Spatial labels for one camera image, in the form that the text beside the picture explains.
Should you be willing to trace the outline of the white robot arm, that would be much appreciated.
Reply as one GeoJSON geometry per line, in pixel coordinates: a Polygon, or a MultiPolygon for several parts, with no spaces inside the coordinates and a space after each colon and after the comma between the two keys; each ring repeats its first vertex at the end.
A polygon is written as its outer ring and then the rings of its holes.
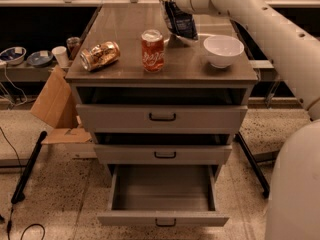
{"type": "Polygon", "coordinates": [[[242,25],[312,122],[283,144],[271,178],[265,240],[320,240],[320,41],[265,0],[174,0],[242,25]]]}

